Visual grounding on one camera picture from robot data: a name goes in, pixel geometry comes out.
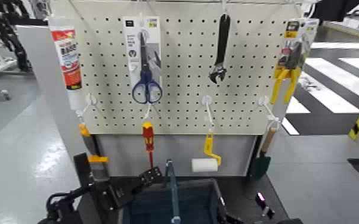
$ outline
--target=glue tube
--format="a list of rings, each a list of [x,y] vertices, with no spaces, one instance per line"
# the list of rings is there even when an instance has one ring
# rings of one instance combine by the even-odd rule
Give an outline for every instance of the glue tube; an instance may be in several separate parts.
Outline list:
[[[70,107],[78,113],[86,107],[86,102],[82,93],[75,29],[71,21],[65,17],[48,17],[48,23],[63,72]]]

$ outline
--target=purple light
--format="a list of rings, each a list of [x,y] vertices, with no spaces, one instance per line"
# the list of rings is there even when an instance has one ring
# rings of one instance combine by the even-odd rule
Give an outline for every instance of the purple light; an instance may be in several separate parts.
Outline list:
[[[258,192],[258,196],[261,201],[265,201],[266,199],[263,197],[262,193]]]

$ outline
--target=pliers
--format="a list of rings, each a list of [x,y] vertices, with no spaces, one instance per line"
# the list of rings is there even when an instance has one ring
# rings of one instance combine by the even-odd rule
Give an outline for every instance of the pliers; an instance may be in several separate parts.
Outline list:
[[[276,83],[274,84],[273,94],[271,96],[270,103],[275,104],[278,97],[278,92],[280,91],[280,86],[283,79],[291,78],[291,84],[288,87],[287,92],[284,97],[284,104],[287,104],[291,99],[293,90],[298,83],[299,76],[301,75],[301,64],[303,62],[302,56],[302,42],[296,42],[288,58],[285,58],[286,62],[284,67],[277,65],[277,69],[274,72],[274,78]]]

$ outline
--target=wooden handle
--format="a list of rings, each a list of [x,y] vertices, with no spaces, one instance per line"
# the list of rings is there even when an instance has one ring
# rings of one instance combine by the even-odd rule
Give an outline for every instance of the wooden handle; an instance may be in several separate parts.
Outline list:
[[[276,132],[277,132],[277,129],[275,129],[275,128],[270,128],[268,130],[266,139],[264,140],[263,145],[262,145],[261,152],[267,153],[268,147],[270,146],[271,140],[273,140],[273,136]]]

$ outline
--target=white pegboard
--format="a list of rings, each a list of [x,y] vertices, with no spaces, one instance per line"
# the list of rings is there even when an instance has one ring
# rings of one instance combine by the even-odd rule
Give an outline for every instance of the white pegboard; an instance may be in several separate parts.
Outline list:
[[[215,133],[261,135],[267,113],[258,107],[270,96],[274,65],[292,4],[227,4],[231,16],[222,83],[208,73],[215,61],[220,3],[56,1],[56,15],[74,18],[85,93],[98,98],[85,114],[91,133],[139,134],[147,105],[131,97],[123,16],[158,15],[162,27],[163,98],[151,108],[156,134],[205,134],[203,96],[211,105]]]

